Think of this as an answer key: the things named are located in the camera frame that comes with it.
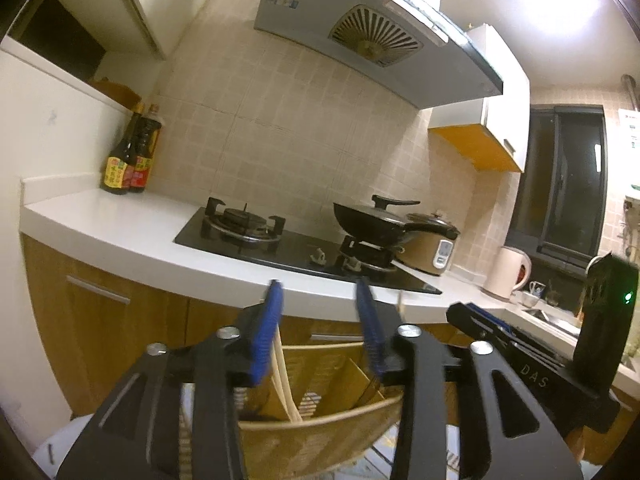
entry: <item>black glass cooktop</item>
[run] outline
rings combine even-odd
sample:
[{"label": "black glass cooktop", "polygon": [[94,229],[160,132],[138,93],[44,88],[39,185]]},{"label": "black glass cooktop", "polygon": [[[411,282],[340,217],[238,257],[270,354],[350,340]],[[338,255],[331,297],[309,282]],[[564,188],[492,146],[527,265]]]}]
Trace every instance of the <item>black glass cooktop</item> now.
[{"label": "black glass cooktop", "polygon": [[[287,230],[282,232],[280,239],[276,242],[245,242],[213,228],[206,220],[204,208],[200,208],[189,220],[175,237],[174,242],[246,262],[344,282],[355,282],[362,275],[344,269],[340,258],[340,244]],[[324,266],[311,261],[311,256],[317,254],[318,249],[326,257]],[[373,272],[367,269],[366,276],[371,285],[427,294],[442,294],[442,291],[434,286],[397,267],[394,272]]]}]

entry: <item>wooden basket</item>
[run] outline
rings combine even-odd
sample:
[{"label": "wooden basket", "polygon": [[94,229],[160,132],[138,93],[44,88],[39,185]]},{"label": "wooden basket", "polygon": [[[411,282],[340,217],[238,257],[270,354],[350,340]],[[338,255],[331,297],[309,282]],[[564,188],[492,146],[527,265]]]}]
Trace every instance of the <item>wooden basket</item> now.
[{"label": "wooden basket", "polygon": [[[385,399],[358,366],[363,361],[361,342],[282,346],[276,334],[272,374],[236,397],[240,413],[276,419],[239,423],[249,478],[281,480],[334,469],[363,455],[399,420],[402,397]],[[193,385],[185,391],[193,395]],[[181,444],[181,480],[188,480],[190,446],[185,439]]]}]

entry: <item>metal bolt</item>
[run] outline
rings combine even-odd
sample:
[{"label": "metal bolt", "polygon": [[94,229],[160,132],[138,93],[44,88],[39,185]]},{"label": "metal bolt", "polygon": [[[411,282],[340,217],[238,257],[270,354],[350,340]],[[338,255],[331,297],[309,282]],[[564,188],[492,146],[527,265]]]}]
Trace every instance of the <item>metal bolt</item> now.
[{"label": "metal bolt", "polygon": [[235,339],[240,337],[240,331],[235,326],[223,326],[216,332],[219,339]]},{"label": "metal bolt", "polygon": [[146,353],[153,357],[166,354],[166,345],[164,343],[151,343],[146,346]]},{"label": "metal bolt", "polygon": [[488,355],[494,351],[494,347],[487,341],[473,341],[469,348],[474,354],[478,355]]},{"label": "metal bolt", "polygon": [[420,330],[419,326],[415,325],[400,325],[398,327],[398,333],[404,337],[418,337],[422,330]]}]

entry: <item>countertop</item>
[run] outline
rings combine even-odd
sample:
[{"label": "countertop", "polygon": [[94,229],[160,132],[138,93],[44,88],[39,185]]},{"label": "countertop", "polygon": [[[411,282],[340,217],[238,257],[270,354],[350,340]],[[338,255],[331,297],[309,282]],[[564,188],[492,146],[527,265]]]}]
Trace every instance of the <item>countertop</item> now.
[{"label": "countertop", "polygon": [[[197,209],[149,192],[117,196],[90,189],[22,206],[20,231],[91,266],[175,294],[240,308],[257,303],[268,282],[276,279],[285,289],[284,314],[356,321],[353,283],[174,244]],[[451,303],[473,302],[571,357],[574,339],[524,314],[517,304],[491,298],[451,273],[436,277],[399,266],[443,291],[441,295],[405,292],[407,322],[444,323]],[[396,290],[373,287],[373,291],[380,301],[398,300]],[[635,371],[621,366],[614,385],[640,399]]]}]

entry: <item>orange cabinet underside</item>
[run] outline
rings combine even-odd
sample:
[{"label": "orange cabinet underside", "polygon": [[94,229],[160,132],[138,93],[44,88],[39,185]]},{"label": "orange cabinet underside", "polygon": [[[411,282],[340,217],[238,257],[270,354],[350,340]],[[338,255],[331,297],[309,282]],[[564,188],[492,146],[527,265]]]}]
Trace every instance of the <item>orange cabinet underside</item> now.
[{"label": "orange cabinet underside", "polygon": [[521,173],[516,162],[482,124],[429,128],[453,144],[460,155],[468,158],[476,170],[515,171]]}]

